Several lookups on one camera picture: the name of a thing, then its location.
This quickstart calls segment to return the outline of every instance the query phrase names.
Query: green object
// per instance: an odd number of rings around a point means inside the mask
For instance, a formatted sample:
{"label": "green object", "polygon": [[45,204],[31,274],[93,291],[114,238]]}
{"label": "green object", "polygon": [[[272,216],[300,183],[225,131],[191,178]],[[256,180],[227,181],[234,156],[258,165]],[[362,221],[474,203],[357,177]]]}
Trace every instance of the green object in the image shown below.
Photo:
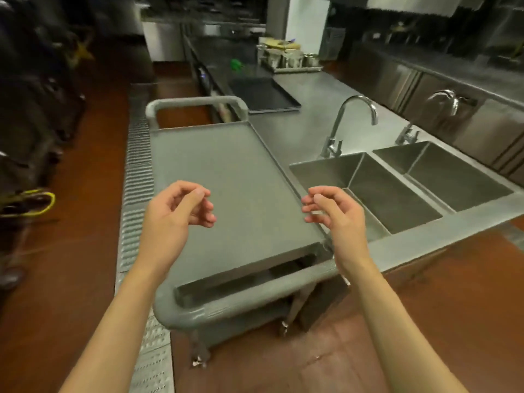
{"label": "green object", "polygon": [[244,64],[238,59],[231,59],[231,70],[237,72],[244,67]]}

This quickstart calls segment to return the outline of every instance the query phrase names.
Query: black tray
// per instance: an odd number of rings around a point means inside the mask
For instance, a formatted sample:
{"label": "black tray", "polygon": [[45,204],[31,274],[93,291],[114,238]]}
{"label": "black tray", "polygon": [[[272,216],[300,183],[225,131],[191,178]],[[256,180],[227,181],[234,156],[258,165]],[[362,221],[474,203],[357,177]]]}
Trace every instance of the black tray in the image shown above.
{"label": "black tray", "polygon": [[234,78],[229,86],[246,103],[250,114],[288,112],[302,107],[271,77]]}

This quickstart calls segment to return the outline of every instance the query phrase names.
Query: red tile floor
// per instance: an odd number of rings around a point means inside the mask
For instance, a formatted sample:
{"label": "red tile floor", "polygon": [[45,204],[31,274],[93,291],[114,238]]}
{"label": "red tile floor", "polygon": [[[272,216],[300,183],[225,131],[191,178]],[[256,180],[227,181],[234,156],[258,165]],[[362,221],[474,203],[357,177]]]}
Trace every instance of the red tile floor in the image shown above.
{"label": "red tile floor", "polygon": [[[143,44],[95,47],[79,69],[87,111],[50,188],[55,208],[31,224],[12,259],[27,279],[0,308],[0,391],[55,392],[113,297],[130,82],[198,95],[187,65],[149,63]],[[205,109],[165,111],[163,126],[205,124]],[[515,221],[524,227],[524,219]],[[471,392],[524,391],[524,254],[489,231],[469,238],[399,290],[409,313]],[[277,325],[213,349],[189,369],[173,333],[178,393],[386,392],[361,315],[282,339]]]}

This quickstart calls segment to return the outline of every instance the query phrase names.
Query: chrome faucet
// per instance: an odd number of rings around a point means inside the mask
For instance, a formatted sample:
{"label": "chrome faucet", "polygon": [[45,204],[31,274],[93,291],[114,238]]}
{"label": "chrome faucet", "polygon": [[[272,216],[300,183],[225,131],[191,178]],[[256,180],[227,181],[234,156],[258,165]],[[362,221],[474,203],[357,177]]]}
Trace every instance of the chrome faucet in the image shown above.
{"label": "chrome faucet", "polygon": [[[425,100],[424,105],[426,105],[430,100],[433,100],[439,96],[444,96],[447,100],[451,101],[451,110],[449,111],[449,115],[454,116],[455,114],[457,114],[457,110],[459,109],[459,98],[457,97],[454,90],[437,91],[434,94],[432,94],[428,99]],[[412,130],[413,130],[413,123],[409,123],[408,125],[406,125],[400,132],[399,136],[396,138],[395,144],[403,145],[404,142],[407,142],[409,144],[414,144],[419,137],[420,131],[417,131],[415,132],[415,134],[412,134],[411,133]]]}
{"label": "chrome faucet", "polygon": [[366,96],[363,95],[353,95],[347,98],[344,103],[340,106],[340,109],[338,110],[337,118],[335,118],[335,124],[333,125],[333,129],[331,130],[331,134],[326,138],[326,141],[324,142],[324,147],[322,148],[322,152],[320,153],[321,157],[327,158],[330,157],[331,154],[335,157],[338,157],[342,154],[342,140],[339,140],[337,143],[337,147],[335,148],[335,142],[337,141],[337,138],[335,135],[337,135],[338,126],[340,125],[340,121],[342,120],[342,117],[344,116],[344,111],[346,110],[346,105],[351,102],[352,100],[360,99],[363,102],[366,103],[370,107],[371,111],[371,125],[377,125],[378,124],[378,117],[377,117],[377,109],[375,106],[373,106],[373,103],[371,99],[369,99]]}

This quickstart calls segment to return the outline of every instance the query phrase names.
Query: stainless steel sink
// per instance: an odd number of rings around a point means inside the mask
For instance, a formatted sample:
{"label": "stainless steel sink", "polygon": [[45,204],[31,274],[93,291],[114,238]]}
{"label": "stainless steel sink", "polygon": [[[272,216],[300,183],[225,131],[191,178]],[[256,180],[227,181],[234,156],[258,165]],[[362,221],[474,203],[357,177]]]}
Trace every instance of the stainless steel sink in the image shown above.
{"label": "stainless steel sink", "polygon": [[375,154],[453,211],[467,210],[513,193],[432,142],[379,149]]}
{"label": "stainless steel sink", "polygon": [[306,190],[318,185],[337,186],[362,204],[370,242],[442,217],[366,153],[289,167]]}

